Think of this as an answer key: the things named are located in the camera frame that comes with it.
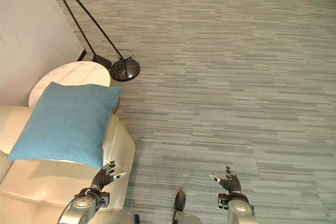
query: gray carpet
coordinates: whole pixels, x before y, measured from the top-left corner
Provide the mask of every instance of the gray carpet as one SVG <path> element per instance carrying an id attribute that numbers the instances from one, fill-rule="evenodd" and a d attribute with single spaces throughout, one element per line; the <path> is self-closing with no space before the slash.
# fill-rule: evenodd
<path id="1" fill-rule="evenodd" d="M 227 223 L 207 177 L 225 165 L 260 223 L 336 223 L 336 0 L 82 1 L 142 67 L 112 83 L 137 144 L 125 207 L 142 223 L 170 223 L 180 187 L 186 212 Z"/>

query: marble table top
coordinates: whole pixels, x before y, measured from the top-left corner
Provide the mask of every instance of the marble table top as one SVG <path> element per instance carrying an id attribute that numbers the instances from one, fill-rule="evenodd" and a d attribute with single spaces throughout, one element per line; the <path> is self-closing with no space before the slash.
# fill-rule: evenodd
<path id="1" fill-rule="evenodd" d="M 47 73 L 36 83 L 29 95 L 29 107 L 35 106 L 45 88 L 52 81 L 66 86 L 98 84 L 108 87 L 111 78 L 105 67 L 92 61 L 76 61 L 60 66 Z"/>

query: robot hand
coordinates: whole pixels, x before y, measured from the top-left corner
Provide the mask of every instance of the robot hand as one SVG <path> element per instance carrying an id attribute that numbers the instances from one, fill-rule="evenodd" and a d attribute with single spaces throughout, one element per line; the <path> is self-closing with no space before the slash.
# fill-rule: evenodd
<path id="1" fill-rule="evenodd" d="M 209 178 L 229 192 L 229 194 L 218 194 L 219 208 L 228 210 L 228 221 L 234 224 L 258 224 L 254 217 L 254 207 L 249 203 L 246 195 L 242 194 L 242 187 L 233 169 L 226 166 L 226 178 L 218 178 L 209 174 Z"/>
<path id="2" fill-rule="evenodd" d="M 104 165 L 95 175 L 91 186 L 84 188 L 67 205 L 58 219 L 58 224 L 87 224 L 100 207 L 107 207 L 110 201 L 110 194 L 102 192 L 104 186 L 111 182 L 126 177 L 127 173 L 114 175 L 114 161 Z"/>
<path id="3" fill-rule="evenodd" d="M 219 184 L 229 192 L 231 193 L 238 193 L 240 194 L 242 191 L 242 187 L 240 186 L 239 179 L 237 175 L 234 173 L 233 169 L 231 169 L 229 166 L 226 166 L 226 178 L 218 178 L 217 176 L 213 174 L 209 174 L 209 178 L 211 178 L 214 181 L 219 182 Z"/>
<path id="4" fill-rule="evenodd" d="M 102 191 L 104 186 L 112 183 L 113 181 L 126 177 L 127 173 L 119 173 L 114 175 L 114 167 L 116 166 L 114 161 L 111 161 L 104 165 L 104 167 L 95 175 L 92 180 L 91 188 Z"/>

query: dark object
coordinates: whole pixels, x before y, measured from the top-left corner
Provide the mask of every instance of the dark object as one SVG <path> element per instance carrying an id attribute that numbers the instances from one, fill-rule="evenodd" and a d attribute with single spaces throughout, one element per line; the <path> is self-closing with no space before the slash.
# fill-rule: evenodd
<path id="1" fill-rule="evenodd" d="M 93 55 L 92 61 L 101 64 L 107 70 L 109 70 L 111 65 L 112 65 L 112 62 L 110 60 L 108 60 L 108 59 L 106 59 L 102 56 L 99 56 L 99 55 Z"/>
<path id="2" fill-rule="evenodd" d="M 186 200 L 185 193 L 182 191 L 179 191 L 175 197 L 174 210 L 183 211 L 184 206 L 185 206 L 185 200 Z"/>
<path id="3" fill-rule="evenodd" d="M 117 81 L 129 81 L 140 73 L 140 65 L 132 58 L 120 59 L 110 68 L 110 75 Z"/>
<path id="4" fill-rule="evenodd" d="M 229 166 L 226 166 L 226 173 L 226 179 L 221 179 L 219 181 L 219 184 L 229 193 L 240 192 L 242 190 L 242 187 L 240 185 L 237 175 L 232 173 L 232 170 Z"/>
<path id="5" fill-rule="evenodd" d="M 82 53 L 80 54 L 79 58 L 77 59 L 77 61 L 82 61 L 84 56 L 86 55 L 86 50 L 83 49 Z"/>
<path id="6" fill-rule="evenodd" d="M 110 174 L 114 173 L 114 167 L 116 164 L 114 161 L 111 161 L 107 163 L 93 178 L 91 186 L 93 188 L 99 189 L 101 191 L 104 186 L 107 186 L 108 184 L 112 183 L 114 181 L 114 177 L 110 176 Z"/>
<path id="7" fill-rule="evenodd" d="M 138 214 L 134 216 L 134 224 L 140 224 L 140 216 Z"/>
<path id="8" fill-rule="evenodd" d="M 186 200 L 185 193 L 183 191 L 179 191 L 175 197 L 173 224 L 178 224 L 179 221 L 175 219 L 176 212 L 177 211 L 183 212 L 185 206 L 185 200 Z"/>
<path id="9" fill-rule="evenodd" d="M 75 21 L 78 29 L 80 30 L 81 34 L 83 35 L 86 43 L 88 44 L 88 46 L 90 47 L 92 53 L 93 53 L 93 59 L 92 61 L 97 62 L 101 65 L 103 65 L 106 69 L 110 69 L 112 63 L 110 60 L 99 56 L 98 54 L 96 54 L 96 52 L 94 51 L 93 47 L 91 46 L 88 38 L 85 36 L 83 30 L 81 29 L 80 25 L 78 24 L 75 16 L 73 15 L 69 5 L 67 4 L 67 2 L 65 0 L 62 0 L 63 3 L 65 4 L 67 10 L 69 11 L 69 13 L 71 14 L 73 20 Z M 110 45 L 115 49 L 115 51 L 118 54 L 118 58 L 119 61 L 117 61 L 115 64 L 116 66 L 120 65 L 120 61 L 124 62 L 123 66 L 124 66 L 124 70 L 122 73 L 118 73 L 118 74 L 113 74 L 115 71 L 110 71 L 112 78 L 114 78 L 115 80 L 118 81 L 129 81 L 132 80 L 133 78 L 135 78 L 139 72 L 140 72 L 140 65 L 137 61 L 131 59 L 131 57 L 124 59 L 123 56 L 120 54 L 119 50 L 115 47 L 115 45 L 113 44 L 113 42 L 110 40 L 110 38 L 107 36 L 107 34 L 104 32 L 104 30 L 100 27 L 100 25 L 98 24 L 98 22 L 94 19 L 94 17 L 89 13 L 89 11 L 85 8 L 85 6 L 83 6 L 83 4 L 81 3 L 81 1 L 76 0 L 76 2 L 80 5 L 80 7 L 82 7 L 82 9 L 86 12 L 86 14 L 91 18 L 91 20 L 94 22 L 94 24 L 99 28 L 99 30 L 101 31 L 101 33 L 105 36 L 105 38 L 108 40 L 108 42 L 110 43 Z"/>
<path id="10" fill-rule="evenodd" d="M 244 194 L 218 194 L 218 207 L 227 210 L 229 201 L 233 199 L 242 199 L 249 204 L 248 198 Z"/>

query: blue cushion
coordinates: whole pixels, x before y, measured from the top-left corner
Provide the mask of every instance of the blue cushion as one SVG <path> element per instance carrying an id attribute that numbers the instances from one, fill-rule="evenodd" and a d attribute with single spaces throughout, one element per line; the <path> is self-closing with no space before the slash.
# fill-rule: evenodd
<path id="1" fill-rule="evenodd" d="M 105 129 L 121 90 L 95 84 L 50 83 L 8 160 L 67 159 L 101 168 Z"/>

